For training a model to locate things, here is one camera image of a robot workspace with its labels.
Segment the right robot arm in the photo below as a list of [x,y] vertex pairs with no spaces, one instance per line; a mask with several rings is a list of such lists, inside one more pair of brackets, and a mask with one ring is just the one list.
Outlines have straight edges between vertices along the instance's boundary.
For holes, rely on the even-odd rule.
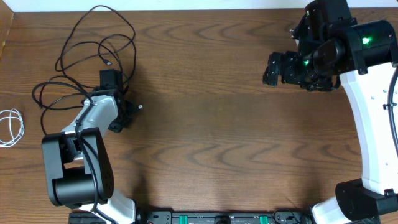
[[361,148],[362,175],[314,205],[313,223],[379,223],[397,211],[397,37],[385,20],[359,24],[346,1],[316,0],[291,30],[298,49],[270,54],[262,81],[307,91],[343,87]]

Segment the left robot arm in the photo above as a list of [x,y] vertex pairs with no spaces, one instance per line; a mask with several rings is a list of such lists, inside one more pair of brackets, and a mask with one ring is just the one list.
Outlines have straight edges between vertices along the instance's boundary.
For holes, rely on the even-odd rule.
[[90,212],[105,223],[134,223],[135,203],[114,188],[103,138],[128,127],[138,108],[124,97],[123,72],[102,70],[99,77],[98,87],[81,92],[85,100],[75,120],[42,139],[47,192],[55,206]]

